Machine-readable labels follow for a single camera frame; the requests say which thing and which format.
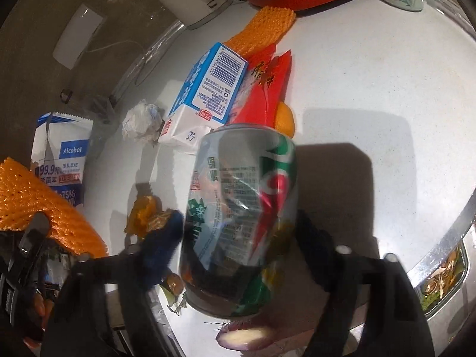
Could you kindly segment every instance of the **crumpled tissue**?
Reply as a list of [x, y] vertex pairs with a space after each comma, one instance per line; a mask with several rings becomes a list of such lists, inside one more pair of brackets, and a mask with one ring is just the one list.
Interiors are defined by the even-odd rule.
[[136, 141], [148, 141], [155, 144], [159, 139], [163, 123], [160, 108], [142, 99], [127, 111], [122, 121], [122, 136], [124, 139], [133, 138]]

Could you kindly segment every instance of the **white countertop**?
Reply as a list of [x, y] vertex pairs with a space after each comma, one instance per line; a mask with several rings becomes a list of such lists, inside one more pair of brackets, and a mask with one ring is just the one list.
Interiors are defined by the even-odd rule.
[[[168, 112], [191, 66], [254, 14], [233, 5], [180, 35], [146, 81], [126, 91], [120, 119], [142, 98]], [[409, 270], [476, 187], [476, 43], [427, 5], [414, 13], [354, 0], [299, 18], [278, 53], [289, 48], [301, 207], [338, 242], [366, 255], [394, 252]], [[164, 208], [185, 212], [193, 164], [116, 132], [85, 178], [86, 217], [110, 254], [124, 247], [137, 189], [150, 184]], [[238, 355], [216, 344], [217, 326], [204, 323], [216, 320], [192, 308], [165, 313], [186, 355]]]

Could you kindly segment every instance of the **blue and white carton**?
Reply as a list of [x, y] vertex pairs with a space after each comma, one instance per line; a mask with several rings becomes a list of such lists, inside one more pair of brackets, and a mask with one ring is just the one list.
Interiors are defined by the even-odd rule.
[[248, 63], [216, 43], [193, 66], [177, 96], [159, 143], [188, 154], [197, 152], [202, 137], [226, 124]]

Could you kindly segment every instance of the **aluminum can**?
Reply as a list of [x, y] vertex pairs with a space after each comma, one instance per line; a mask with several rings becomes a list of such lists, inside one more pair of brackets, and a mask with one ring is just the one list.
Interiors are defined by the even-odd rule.
[[281, 279], [297, 198], [296, 152], [287, 136], [248, 124], [204, 136], [180, 254], [187, 302], [220, 318], [258, 313]]

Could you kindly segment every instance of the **red snack package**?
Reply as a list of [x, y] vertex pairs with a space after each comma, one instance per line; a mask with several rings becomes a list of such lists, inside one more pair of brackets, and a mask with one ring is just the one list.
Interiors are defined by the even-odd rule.
[[246, 104], [232, 123], [274, 127], [276, 108], [286, 89], [290, 70], [291, 50], [271, 61], [259, 84], [253, 86]]
[[275, 52], [276, 44], [271, 44], [262, 51], [253, 54], [247, 60], [248, 68], [231, 107], [227, 124], [236, 123], [235, 118], [247, 103], [254, 87], [259, 85], [261, 76], [266, 71]]

